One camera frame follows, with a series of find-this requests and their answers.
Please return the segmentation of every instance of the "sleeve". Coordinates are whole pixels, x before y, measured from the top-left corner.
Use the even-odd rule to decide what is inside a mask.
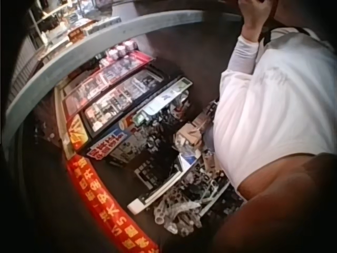
[[[238,38],[227,70],[221,74],[220,96],[224,93],[230,95],[249,84],[258,50],[258,43],[250,42],[242,36]]]
[[[252,74],[258,50],[258,43],[250,42],[240,35],[227,69],[244,74]]]

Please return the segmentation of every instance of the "poster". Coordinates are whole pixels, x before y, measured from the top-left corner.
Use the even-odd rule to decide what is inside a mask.
[[[107,191],[88,159],[76,154],[67,169],[90,212],[120,252],[159,253],[158,246]]]
[[[67,123],[67,128],[74,149],[80,149],[88,141],[88,135],[78,114]]]

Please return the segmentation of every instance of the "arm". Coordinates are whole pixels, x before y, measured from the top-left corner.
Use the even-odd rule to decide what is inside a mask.
[[[259,36],[271,12],[272,1],[261,3],[258,0],[239,0],[239,7],[244,25],[227,69],[252,74],[259,49]]]
[[[317,246],[322,250],[330,236],[323,231],[333,228],[335,219],[336,162],[337,155],[320,154],[277,178],[227,219],[209,252],[309,252]]]

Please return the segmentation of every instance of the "person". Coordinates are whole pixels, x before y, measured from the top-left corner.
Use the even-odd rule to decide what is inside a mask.
[[[309,29],[277,28],[260,40],[272,6],[239,0],[244,25],[212,126],[215,155],[246,203],[163,252],[304,252],[332,222],[322,218],[335,193],[336,58]]]

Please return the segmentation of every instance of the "blue label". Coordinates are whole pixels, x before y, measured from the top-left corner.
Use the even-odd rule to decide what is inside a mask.
[[[185,157],[185,156],[182,155],[182,157],[186,160],[186,162],[189,163],[189,165],[192,165],[196,161],[196,157],[195,156]]]

